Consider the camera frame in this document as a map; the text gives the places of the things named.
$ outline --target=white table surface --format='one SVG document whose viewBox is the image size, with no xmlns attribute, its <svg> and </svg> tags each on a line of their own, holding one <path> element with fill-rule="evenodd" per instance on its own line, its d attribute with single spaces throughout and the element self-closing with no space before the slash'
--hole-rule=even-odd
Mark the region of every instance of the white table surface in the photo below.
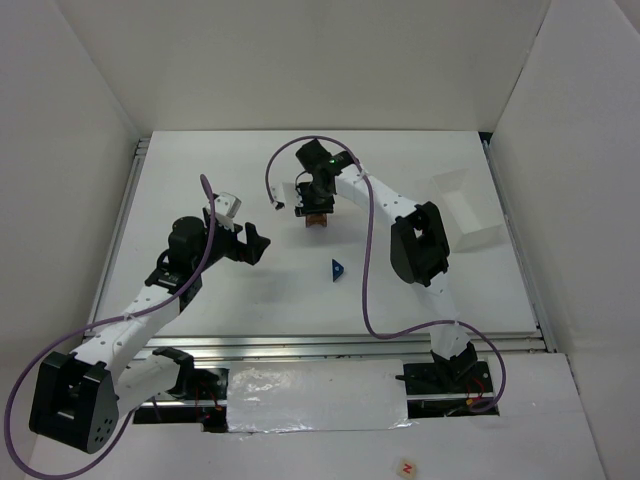
<svg viewBox="0 0 640 480">
<path fill-rule="evenodd" d="M 173 221 L 200 215 L 206 198 L 198 176 L 214 191 L 242 200 L 236 223 L 254 223 L 271 246 L 254 267 L 220 261 L 204 286 L 163 336 L 340 335 L 365 333 L 360 307 L 367 216 L 336 197 L 326 229 L 306 229 L 291 208 L 276 212 L 264 186 L 271 154 L 306 132 L 155 132 L 135 191 L 98 318 L 122 311 L 135 297 L 156 258 L 167 248 Z M 490 172 L 476 132 L 310 132 L 340 139 L 367 170 L 391 188 L 423 203 L 426 184 L 440 173 L 474 168 Z M 329 147 L 333 152 L 338 150 Z M 302 169 L 291 147 L 276 160 L 271 182 L 293 181 Z M 495 190 L 487 193 L 496 205 Z M 345 267 L 336 283 L 331 260 Z M 413 286 L 389 263 L 389 230 L 376 225 L 369 283 L 375 329 L 401 330 L 435 320 Z M 487 333 L 527 334 L 535 321 L 508 234 L 500 243 L 449 258 L 449 282 L 461 320 Z"/>
</svg>

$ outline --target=white wall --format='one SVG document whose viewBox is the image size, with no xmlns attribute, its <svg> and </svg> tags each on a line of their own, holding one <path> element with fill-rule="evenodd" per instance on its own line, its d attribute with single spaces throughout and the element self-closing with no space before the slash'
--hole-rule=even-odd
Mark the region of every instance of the white wall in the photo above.
<svg viewBox="0 0 640 480">
<path fill-rule="evenodd" d="M 552 2 L 492 154 L 611 479 L 640 471 L 640 35 Z"/>
<path fill-rule="evenodd" d="M 85 322 L 132 133 L 57 7 L 0 1 L 0 404 L 37 350 Z M 33 382 L 13 432 L 25 460 Z M 0 478 L 22 479 L 4 446 Z"/>
<path fill-rule="evenodd" d="M 493 130 L 549 0 L 58 0 L 144 133 Z"/>
<path fill-rule="evenodd" d="M 631 24 L 640 31 L 640 0 L 616 0 Z"/>
</svg>

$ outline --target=blue triangular block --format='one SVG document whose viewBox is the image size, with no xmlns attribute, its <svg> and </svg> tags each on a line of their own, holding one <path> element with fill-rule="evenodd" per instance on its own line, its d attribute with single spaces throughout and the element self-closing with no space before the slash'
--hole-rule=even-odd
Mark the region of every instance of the blue triangular block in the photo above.
<svg viewBox="0 0 640 480">
<path fill-rule="evenodd" d="M 331 260 L 331 271 L 333 272 L 333 281 L 335 282 L 344 273 L 344 267 L 340 265 L 335 259 Z"/>
</svg>

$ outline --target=white cardboard panel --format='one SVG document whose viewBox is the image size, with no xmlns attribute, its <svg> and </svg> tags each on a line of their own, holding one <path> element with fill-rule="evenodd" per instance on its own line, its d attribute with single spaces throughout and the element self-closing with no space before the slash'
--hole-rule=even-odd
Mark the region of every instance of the white cardboard panel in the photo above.
<svg viewBox="0 0 640 480">
<path fill-rule="evenodd" d="M 230 432 L 387 430 L 409 425 L 402 361 L 242 362 L 229 371 Z"/>
<path fill-rule="evenodd" d="M 1 1 L 0 45 L 4 407 L 32 356 L 86 322 L 137 137 L 54 2 Z M 26 459 L 34 380 L 13 410 L 13 439 Z M 4 445 L 0 478 L 24 478 Z"/>
<path fill-rule="evenodd" d="M 640 35 L 554 1 L 492 140 L 523 251 L 610 478 L 640 470 Z"/>
<path fill-rule="evenodd" d="M 58 0 L 154 130 L 493 131 L 549 0 Z"/>
<path fill-rule="evenodd" d="M 640 2 L 637 0 L 616 0 L 631 24 L 640 32 Z"/>
<path fill-rule="evenodd" d="M 563 354 L 505 355 L 507 387 L 499 403 L 500 416 L 582 412 L 580 396 Z M 500 385 L 502 375 L 497 358 L 489 357 L 491 380 Z"/>
</svg>

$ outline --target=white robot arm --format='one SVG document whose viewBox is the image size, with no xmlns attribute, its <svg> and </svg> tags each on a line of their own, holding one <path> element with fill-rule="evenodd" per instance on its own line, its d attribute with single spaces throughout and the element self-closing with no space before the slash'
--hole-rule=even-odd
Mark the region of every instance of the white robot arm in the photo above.
<svg viewBox="0 0 640 480">
<path fill-rule="evenodd" d="M 295 202 L 295 213 L 304 216 L 307 225 L 326 226 L 326 215 L 333 213 L 333 195 L 339 195 L 369 211 L 367 175 L 373 190 L 374 216 L 390 227 L 390 261 L 396 274 L 406 283 L 416 284 L 421 303 L 438 319 L 457 320 L 447 282 L 449 245 L 438 208 L 424 205 L 395 192 L 377 178 L 361 173 L 347 152 L 331 155 L 318 140 L 306 143 L 296 152 L 311 182 L 297 186 L 283 184 L 276 190 L 277 207 Z M 477 356 L 466 331 L 459 325 L 429 328 L 434 358 L 451 366 L 456 377 L 468 371 Z"/>
<path fill-rule="evenodd" d="M 119 417 L 160 392 L 184 395 L 194 372 L 193 357 L 174 348 L 159 348 L 129 367 L 134 356 L 165 325 L 176 319 L 202 287 L 195 281 L 204 259 L 211 222 L 216 222 L 204 270 L 222 258 L 255 265 L 271 241 L 245 224 L 246 243 L 238 240 L 242 227 L 233 223 L 240 201 L 215 196 L 216 215 L 203 209 L 204 221 L 183 217 L 173 224 L 169 248 L 162 252 L 144 287 L 112 323 L 69 354 L 53 352 L 40 364 L 29 428 L 87 453 L 100 450 L 114 433 Z M 169 301 L 175 295 L 175 301 Z M 165 304 L 164 307 L 151 307 Z M 136 312 L 149 311 L 136 316 Z"/>
</svg>

